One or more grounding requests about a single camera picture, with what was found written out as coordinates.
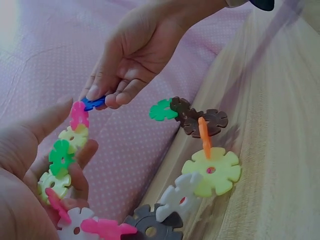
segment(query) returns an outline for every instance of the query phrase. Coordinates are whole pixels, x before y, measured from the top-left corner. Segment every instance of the green toy piece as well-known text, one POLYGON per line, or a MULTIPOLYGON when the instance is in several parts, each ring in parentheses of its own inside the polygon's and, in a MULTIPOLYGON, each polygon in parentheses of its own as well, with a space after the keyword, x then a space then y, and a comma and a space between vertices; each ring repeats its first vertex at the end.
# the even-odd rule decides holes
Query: green toy piece
POLYGON ((156 121, 164 121, 165 118, 170 120, 178 117, 178 113, 170 108, 171 101, 171 98, 169 100, 163 99, 159 101, 157 105, 153 105, 150 108, 149 117, 156 121))
POLYGON ((65 176, 68 174, 69 165, 75 162, 73 159, 75 154, 68 154, 69 146, 69 142, 64 139, 54 143, 53 149, 49 154, 49 162, 52 163, 49 168, 54 176, 65 176))

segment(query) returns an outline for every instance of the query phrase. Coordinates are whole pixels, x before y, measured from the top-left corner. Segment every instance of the hand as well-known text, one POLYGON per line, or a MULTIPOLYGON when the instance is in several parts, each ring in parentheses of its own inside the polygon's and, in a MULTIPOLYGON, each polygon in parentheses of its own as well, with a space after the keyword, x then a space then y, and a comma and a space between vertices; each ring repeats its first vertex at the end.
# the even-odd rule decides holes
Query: hand
POLYGON ((128 104, 166 66, 186 30, 163 4, 132 10, 107 40, 80 98, 107 95, 113 109, 128 104))
MULTIPOLYGON (((58 214, 42 202, 37 184, 49 169, 48 156, 35 161, 38 145, 68 117, 72 100, 57 103, 28 120, 0 130, 0 239, 58 240, 58 214)), ((89 140, 69 167, 71 198, 67 209, 88 207, 88 182, 82 172, 98 149, 89 140)))

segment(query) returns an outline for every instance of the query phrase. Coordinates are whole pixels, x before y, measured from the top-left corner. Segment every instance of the pink flower-shaped piece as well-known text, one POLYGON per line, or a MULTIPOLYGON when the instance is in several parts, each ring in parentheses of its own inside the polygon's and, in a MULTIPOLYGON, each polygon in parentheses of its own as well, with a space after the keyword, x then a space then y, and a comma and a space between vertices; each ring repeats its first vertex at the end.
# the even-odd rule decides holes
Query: pink flower-shaped piece
POLYGON ((44 191, 45 191, 45 194, 47 194, 49 203, 51 204, 53 209, 58 211, 59 216, 63 220, 65 220, 68 224, 71 224, 71 218, 69 217, 68 212, 64 208, 60 198, 55 193, 55 191, 50 187, 47 187, 44 191))
POLYGON ((80 225, 82 231, 91 234, 98 234, 102 239, 121 240, 121 235, 136 234, 137 229, 129 224, 122 223, 118 226, 118 222, 108 219, 88 218, 82 221, 80 225))
POLYGON ((71 109, 71 121, 70 126, 73 131, 77 129, 79 124, 84 124, 87 128, 89 128, 89 113, 85 111, 85 103, 82 101, 76 101, 71 109))

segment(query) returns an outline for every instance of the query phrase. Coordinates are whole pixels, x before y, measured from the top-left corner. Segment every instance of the orange connector piece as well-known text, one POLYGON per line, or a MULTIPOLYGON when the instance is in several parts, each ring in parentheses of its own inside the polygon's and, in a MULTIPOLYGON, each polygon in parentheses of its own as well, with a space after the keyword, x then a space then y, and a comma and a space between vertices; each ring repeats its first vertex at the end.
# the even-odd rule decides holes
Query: orange connector piece
POLYGON ((206 159, 210 159, 210 157, 211 157, 211 140, 208 135, 208 126, 207 126, 206 120, 204 119, 203 116, 199 117, 198 123, 199 123, 199 132, 200 132, 200 137, 202 139, 202 147, 204 150, 204 154, 205 154, 206 159))

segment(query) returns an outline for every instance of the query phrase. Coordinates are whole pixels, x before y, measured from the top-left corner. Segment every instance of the blue connector piece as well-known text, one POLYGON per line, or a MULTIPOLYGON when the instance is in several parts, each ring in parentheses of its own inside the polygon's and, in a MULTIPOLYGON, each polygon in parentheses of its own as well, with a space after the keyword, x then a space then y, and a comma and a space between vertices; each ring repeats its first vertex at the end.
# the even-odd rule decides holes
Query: blue connector piece
POLYGON ((84 111, 88 112, 94 108, 100 107, 105 103, 106 96, 102 96, 97 100, 89 101, 86 97, 84 97, 81 101, 84 102, 85 108, 84 111))

